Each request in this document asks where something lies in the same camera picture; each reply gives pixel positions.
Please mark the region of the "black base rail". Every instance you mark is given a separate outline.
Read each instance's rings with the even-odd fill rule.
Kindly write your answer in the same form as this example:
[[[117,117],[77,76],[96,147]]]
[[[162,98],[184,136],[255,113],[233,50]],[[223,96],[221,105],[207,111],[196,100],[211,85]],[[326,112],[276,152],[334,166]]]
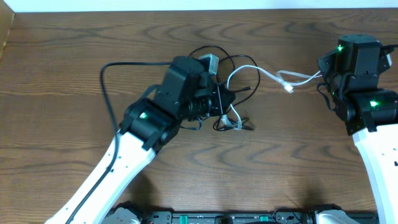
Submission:
[[[137,224],[219,224],[219,223],[379,223],[375,213],[346,213],[335,205],[319,205],[300,212],[287,207],[266,212],[143,212],[131,202],[120,203],[106,215],[103,223]]]

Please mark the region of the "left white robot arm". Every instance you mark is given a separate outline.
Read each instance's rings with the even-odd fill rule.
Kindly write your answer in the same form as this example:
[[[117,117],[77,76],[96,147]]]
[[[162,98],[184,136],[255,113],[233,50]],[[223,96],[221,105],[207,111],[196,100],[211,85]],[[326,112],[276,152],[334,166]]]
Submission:
[[[74,196],[48,223],[101,223],[135,176],[173,139],[181,123],[226,114],[235,94],[216,83],[219,59],[175,57],[160,85],[150,86],[111,120],[114,138],[103,158]]]

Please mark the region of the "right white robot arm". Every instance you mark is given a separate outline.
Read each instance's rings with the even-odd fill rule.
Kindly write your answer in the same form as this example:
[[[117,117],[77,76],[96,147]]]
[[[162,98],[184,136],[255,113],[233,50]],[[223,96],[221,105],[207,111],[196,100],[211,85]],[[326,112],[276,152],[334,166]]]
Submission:
[[[380,223],[397,223],[397,93],[378,87],[396,44],[346,34],[318,59],[333,111],[364,162]]]

